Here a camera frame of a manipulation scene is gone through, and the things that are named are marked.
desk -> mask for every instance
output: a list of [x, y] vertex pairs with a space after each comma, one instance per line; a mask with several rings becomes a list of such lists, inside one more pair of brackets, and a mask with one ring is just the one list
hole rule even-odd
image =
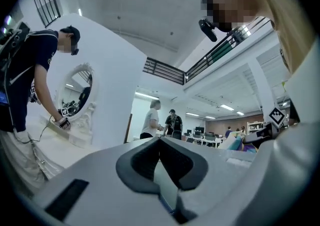
[[205, 143], [210, 143], [210, 144], [220, 144], [222, 141], [219, 139], [215, 139], [215, 140], [207, 140], [207, 139], [202, 139], [202, 138], [196, 138], [196, 137], [193, 137], [193, 136], [188, 136], [188, 138], [191, 138], [191, 139], [194, 139], [196, 141], [200, 141], [201, 142], [201, 145]]

glass railing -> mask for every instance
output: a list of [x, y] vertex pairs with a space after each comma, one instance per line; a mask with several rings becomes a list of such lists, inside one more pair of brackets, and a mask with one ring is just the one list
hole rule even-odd
[[270, 20], [267, 18], [258, 17], [250, 24], [237, 27], [230, 31], [216, 46], [214, 46], [185, 73], [185, 82], [192, 80], [210, 65], [221, 59], [237, 45], [246, 40], [250, 35], [266, 25], [269, 21]]
[[264, 17], [257, 17], [253, 22], [241, 27], [237, 27], [230, 31], [216, 46], [214, 46], [207, 54], [205, 54], [195, 65], [187, 72], [172, 67], [168, 64], [155, 59], [147, 58], [143, 71], [166, 80], [184, 85], [192, 80], [199, 73], [203, 72], [209, 66], [225, 56], [237, 45], [249, 38], [253, 33], [258, 31], [264, 25], [270, 22]]

khaki pants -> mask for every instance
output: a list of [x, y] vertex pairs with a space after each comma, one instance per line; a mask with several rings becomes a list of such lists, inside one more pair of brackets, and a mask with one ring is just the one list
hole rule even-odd
[[26, 187], [36, 193], [45, 183], [45, 177], [36, 161], [32, 142], [24, 144], [30, 140], [28, 132], [21, 131], [15, 136], [13, 132], [0, 130], [0, 140], [14, 170]]

fluorescent light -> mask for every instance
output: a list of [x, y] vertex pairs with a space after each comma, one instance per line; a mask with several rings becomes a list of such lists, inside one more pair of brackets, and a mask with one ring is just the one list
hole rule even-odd
[[153, 100], [159, 100], [159, 98], [157, 98], [157, 97], [154, 97], [154, 96], [151, 96], [151, 95], [147, 95], [147, 94], [144, 94], [144, 93], [135, 92], [135, 94], [137, 96], [143, 96], [143, 97], [147, 97], [147, 98], [150, 98], [150, 99], [153, 99]]
[[7, 18], [6, 18], [6, 20], [5, 20], [6, 25], [9, 25], [9, 24], [10, 24], [11, 19], [12, 19], [11, 16], [8, 15]]
[[192, 114], [192, 113], [189, 113], [189, 112], [186, 112], [185, 114], [188, 114], [188, 115], [191, 115], [191, 116], [199, 117], [199, 115], [197, 115], [197, 114]]
[[222, 104], [220, 107], [225, 108], [225, 109], [227, 109], [229, 111], [234, 111], [235, 110], [234, 108], [231, 108], [231, 107], [229, 107], [227, 105], [224, 105], [224, 104]]

blonde hair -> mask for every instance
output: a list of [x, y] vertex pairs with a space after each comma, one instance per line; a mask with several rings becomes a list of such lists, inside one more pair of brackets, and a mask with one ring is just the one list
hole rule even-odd
[[153, 100], [151, 103], [150, 103], [150, 109], [156, 107], [157, 104], [160, 104], [160, 100]]

